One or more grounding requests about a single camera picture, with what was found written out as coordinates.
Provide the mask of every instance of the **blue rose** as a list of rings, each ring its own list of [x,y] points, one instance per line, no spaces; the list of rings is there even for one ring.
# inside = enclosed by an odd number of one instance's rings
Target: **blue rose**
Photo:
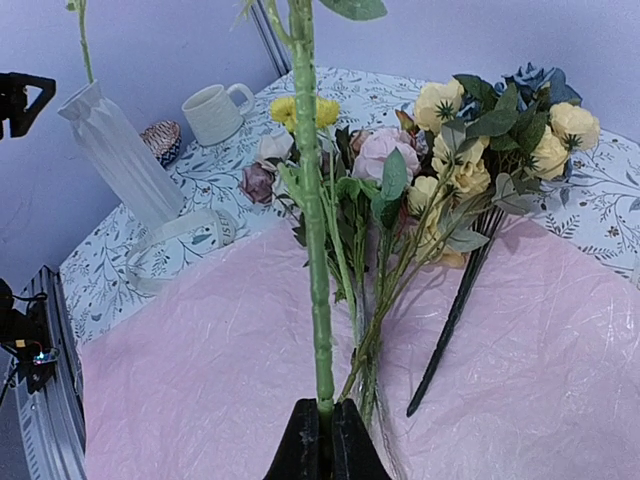
[[[518,87],[518,109],[525,110],[534,99],[543,86],[549,84],[551,86],[551,105],[562,102],[571,102],[577,105],[582,103],[582,97],[569,85],[567,85],[567,77],[560,68],[544,68],[534,67],[531,62],[526,67],[520,67],[517,73],[513,75],[503,75],[507,83],[515,83]]]

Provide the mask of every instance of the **mug handle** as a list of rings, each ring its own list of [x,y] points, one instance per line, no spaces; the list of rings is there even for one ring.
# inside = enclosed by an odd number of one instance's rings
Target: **mug handle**
[[[256,99],[249,90],[249,87],[244,85],[243,83],[236,83],[235,85],[231,85],[227,88],[227,93],[231,95],[233,92],[240,92],[247,98],[247,105],[240,109],[240,115],[246,115],[251,110],[253,110],[256,106]]]

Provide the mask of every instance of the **artificial flower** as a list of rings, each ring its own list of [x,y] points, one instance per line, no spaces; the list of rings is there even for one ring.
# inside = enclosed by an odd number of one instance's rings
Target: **artificial flower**
[[[340,104],[334,100],[316,97],[316,126],[326,128],[338,120]],[[276,98],[271,102],[271,118],[281,123],[289,132],[296,129],[295,97]]]
[[[411,213],[411,215],[420,215],[422,213],[433,196],[437,185],[438,179],[435,177],[420,176],[415,179],[413,185],[409,187],[407,195],[409,213]],[[442,198],[444,193],[443,190],[444,189],[442,188],[440,189],[438,198],[434,199],[434,205],[436,205],[438,200]],[[435,209],[432,209],[432,211],[429,212],[430,219],[432,214],[440,216],[439,211],[436,211]]]
[[[545,87],[550,88],[550,101],[552,105],[561,102],[580,103],[582,97],[569,85],[567,76],[561,68],[538,68],[531,62],[526,67],[520,67],[513,75],[503,75],[509,83],[515,83],[518,87],[518,109],[524,111],[535,100],[535,95]]]
[[[527,173],[543,180],[553,180],[562,175],[569,152],[547,125],[540,143],[531,156],[535,160],[535,168],[527,168]]]
[[[259,163],[242,169],[242,182],[238,188],[252,203],[269,205],[272,201],[272,186],[275,175],[265,170]]]
[[[591,112],[570,103],[551,107],[551,128],[568,150],[590,150],[598,144],[600,121]]]
[[[289,158],[292,146],[293,137],[286,132],[280,132],[277,135],[264,135],[260,139],[255,161],[268,172],[275,173],[278,169],[268,159],[275,158],[286,161]]]
[[[420,90],[413,109],[416,124],[435,135],[442,124],[453,120],[462,105],[464,88],[454,78],[448,84],[427,83]]]
[[[356,157],[353,176],[381,183],[384,163],[396,148],[407,165],[407,182],[410,183],[420,171],[420,161],[411,146],[411,136],[397,128],[381,128],[367,137]]]
[[[484,192],[491,183],[491,176],[484,166],[482,154],[489,146],[488,137],[478,138],[473,145],[465,150],[453,168],[451,184],[456,188],[460,200],[464,201],[474,195]],[[449,168],[451,150],[447,147],[442,135],[438,135],[433,143],[433,160],[431,165],[439,174],[443,175]]]
[[[357,132],[355,132],[351,137],[351,141],[349,142],[353,153],[358,155],[360,153],[360,149],[362,148],[362,144],[370,136],[371,132],[369,130],[358,130]]]
[[[414,185],[409,189],[409,209],[412,214],[421,214],[427,207],[427,203],[435,196],[438,180],[434,177],[418,177]],[[442,189],[438,192],[438,196],[434,199],[431,210],[427,214],[427,222],[418,247],[418,258],[424,259],[429,254],[433,256],[431,262],[448,265],[452,268],[460,268],[465,264],[464,255],[445,246],[442,252],[434,255],[435,251],[431,251],[433,246],[440,240],[441,233],[438,230],[438,221],[442,215],[441,202],[443,196]]]

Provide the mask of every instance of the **decorative bowl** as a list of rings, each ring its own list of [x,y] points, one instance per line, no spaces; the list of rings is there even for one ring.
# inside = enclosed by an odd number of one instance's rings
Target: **decorative bowl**
[[[178,158],[182,134],[177,122],[158,122],[142,132],[140,137],[163,167]]]

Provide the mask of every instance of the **white vase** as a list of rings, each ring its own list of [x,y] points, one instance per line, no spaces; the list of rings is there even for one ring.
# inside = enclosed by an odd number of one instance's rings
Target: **white vase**
[[[184,195],[97,81],[73,95],[58,114],[102,178],[135,217],[155,229],[178,217]]]

